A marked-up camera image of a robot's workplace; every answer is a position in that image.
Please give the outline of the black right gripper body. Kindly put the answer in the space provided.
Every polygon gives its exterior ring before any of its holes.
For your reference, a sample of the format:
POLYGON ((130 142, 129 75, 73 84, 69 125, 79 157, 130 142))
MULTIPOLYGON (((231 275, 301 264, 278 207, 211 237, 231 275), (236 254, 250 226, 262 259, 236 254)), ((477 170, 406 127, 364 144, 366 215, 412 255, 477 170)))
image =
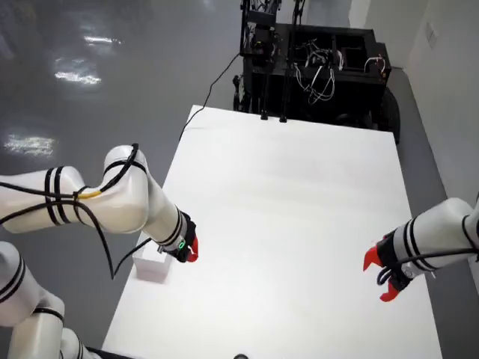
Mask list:
POLYGON ((381 262, 382 270, 378 274, 376 282, 379 286, 388 283, 389 292, 404 290, 412 281, 401 270, 401 264, 394 249, 395 230, 383 236, 376 244, 376 252, 381 262))

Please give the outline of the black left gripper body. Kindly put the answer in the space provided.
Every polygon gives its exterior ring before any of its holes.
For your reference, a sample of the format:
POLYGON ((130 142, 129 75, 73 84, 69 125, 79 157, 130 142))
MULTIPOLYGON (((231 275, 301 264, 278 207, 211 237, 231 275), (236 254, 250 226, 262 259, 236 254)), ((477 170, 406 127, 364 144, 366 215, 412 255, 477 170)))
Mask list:
POLYGON ((180 211, 180 229, 173 244, 172 256, 180 263, 189 263, 191 246, 196 237, 196 224, 185 212, 180 211))

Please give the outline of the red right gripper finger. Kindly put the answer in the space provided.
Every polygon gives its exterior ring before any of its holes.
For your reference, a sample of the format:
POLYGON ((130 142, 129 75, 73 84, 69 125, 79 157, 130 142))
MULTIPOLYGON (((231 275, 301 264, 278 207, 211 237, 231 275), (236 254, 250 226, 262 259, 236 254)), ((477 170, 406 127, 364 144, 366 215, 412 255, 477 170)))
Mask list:
POLYGON ((366 271, 371 264, 381 267, 381 259, 379 258, 379 254, 377 250, 378 248, 375 245, 372 248, 369 248, 367 252, 365 253, 364 262, 363 262, 363 271, 366 271))
POLYGON ((383 302, 390 302, 390 301, 393 301, 398 296, 399 292, 400 291, 394 286, 394 283, 391 280, 389 280, 387 292, 381 294, 379 298, 383 302))

